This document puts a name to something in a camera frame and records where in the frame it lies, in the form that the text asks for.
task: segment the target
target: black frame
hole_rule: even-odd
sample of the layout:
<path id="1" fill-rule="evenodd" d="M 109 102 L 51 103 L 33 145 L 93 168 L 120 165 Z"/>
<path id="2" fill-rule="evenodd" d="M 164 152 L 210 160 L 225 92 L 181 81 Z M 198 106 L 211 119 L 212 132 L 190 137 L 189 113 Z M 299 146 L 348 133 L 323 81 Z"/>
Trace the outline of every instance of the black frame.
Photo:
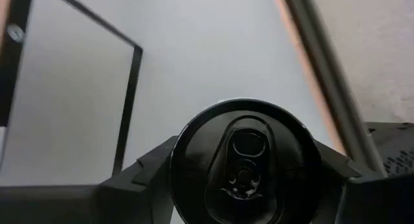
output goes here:
<path id="1" fill-rule="evenodd" d="M 285 0 L 285 2 L 347 155 L 385 176 L 382 160 L 367 137 L 366 129 L 343 79 L 342 68 L 315 11 L 314 3 L 312 0 Z"/>
<path id="2" fill-rule="evenodd" d="M 132 39 L 128 38 L 124 33 L 120 32 L 116 27 L 106 22 L 100 16 L 88 9 L 85 5 L 77 0 L 62 0 L 74 7 L 81 14 L 89 17 L 92 21 L 99 24 L 121 40 L 128 43 L 134 48 L 133 59 L 131 62 L 131 70 L 127 84 L 127 91 L 124 101 L 124 110 L 122 111 L 121 125 L 118 135 L 118 143 L 114 157 L 114 165 L 112 175 L 119 174 L 122 171 L 124 162 L 124 154 L 127 144 L 129 125 L 135 101 L 136 87 L 138 83 L 138 75 L 142 59 L 143 50 Z M 5 26 L 16 24 L 23 32 L 26 31 L 28 16 L 30 13 L 31 0 L 11 0 L 10 11 Z M 0 54 L 0 126 L 8 126 L 10 112 L 12 108 L 14 89 L 19 73 L 19 64 L 21 51 L 24 42 L 15 42 L 5 30 L 4 44 Z"/>

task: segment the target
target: black edge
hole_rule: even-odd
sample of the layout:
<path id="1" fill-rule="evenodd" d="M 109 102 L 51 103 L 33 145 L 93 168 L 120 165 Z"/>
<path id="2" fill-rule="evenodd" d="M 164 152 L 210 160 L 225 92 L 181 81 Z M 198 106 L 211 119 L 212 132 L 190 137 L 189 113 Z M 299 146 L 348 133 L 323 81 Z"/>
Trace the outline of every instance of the black edge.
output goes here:
<path id="1" fill-rule="evenodd" d="M 119 38 L 123 39 L 125 42 L 130 44 L 132 47 L 139 47 L 133 40 L 128 38 L 124 33 L 120 32 L 118 29 L 116 29 L 114 26 L 112 26 L 110 23 L 103 20 L 100 16 L 89 10 L 86 6 L 81 4 L 77 0 L 64 0 L 71 6 L 73 6 L 75 9 L 79 10 L 82 14 L 85 14 L 87 17 L 91 18 L 93 21 L 95 21 L 97 24 L 103 26 L 103 28 L 107 29 L 108 31 L 112 32 L 115 36 L 118 36 Z"/>
<path id="2" fill-rule="evenodd" d="M 8 126 L 19 71 L 20 55 L 24 44 L 24 41 L 16 42 L 8 35 L 7 26 L 16 24 L 25 32 L 31 2 L 32 0 L 10 0 L 0 54 L 0 126 Z"/>
<path id="3" fill-rule="evenodd" d="M 323 31 L 312 0 L 285 0 L 347 155 L 385 176 L 382 160 L 369 142 L 341 67 Z"/>
<path id="4" fill-rule="evenodd" d="M 132 58 L 131 72 L 129 73 L 127 93 L 125 96 L 124 110 L 122 112 L 121 127 L 118 136 L 118 146 L 116 147 L 112 175 L 119 174 L 122 171 L 122 164 L 124 162 L 125 149 L 128 139 L 129 124 L 131 122 L 132 110 L 134 106 L 136 85 L 138 83 L 138 74 L 141 66 L 141 59 L 142 49 L 136 46 L 134 48 L 134 56 Z"/>

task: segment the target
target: screw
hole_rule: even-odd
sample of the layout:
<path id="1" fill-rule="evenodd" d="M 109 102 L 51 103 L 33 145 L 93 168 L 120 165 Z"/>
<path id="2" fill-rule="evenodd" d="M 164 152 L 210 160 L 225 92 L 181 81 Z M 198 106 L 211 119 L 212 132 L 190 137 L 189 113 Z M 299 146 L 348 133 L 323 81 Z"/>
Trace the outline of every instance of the screw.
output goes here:
<path id="1" fill-rule="evenodd" d="M 7 26 L 7 33 L 15 42 L 18 43 L 21 43 L 25 36 L 23 30 L 21 30 L 21 28 L 16 24 L 10 24 Z"/>

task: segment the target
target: ventilation grille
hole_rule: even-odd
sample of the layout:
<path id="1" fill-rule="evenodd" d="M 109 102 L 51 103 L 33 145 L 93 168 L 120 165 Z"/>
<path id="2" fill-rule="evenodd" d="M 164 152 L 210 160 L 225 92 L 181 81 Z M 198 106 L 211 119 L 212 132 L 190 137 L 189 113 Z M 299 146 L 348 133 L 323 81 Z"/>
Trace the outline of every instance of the ventilation grille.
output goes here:
<path id="1" fill-rule="evenodd" d="M 414 173 L 414 148 L 410 151 L 400 150 L 396 157 L 388 157 L 384 163 L 388 176 Z"/>

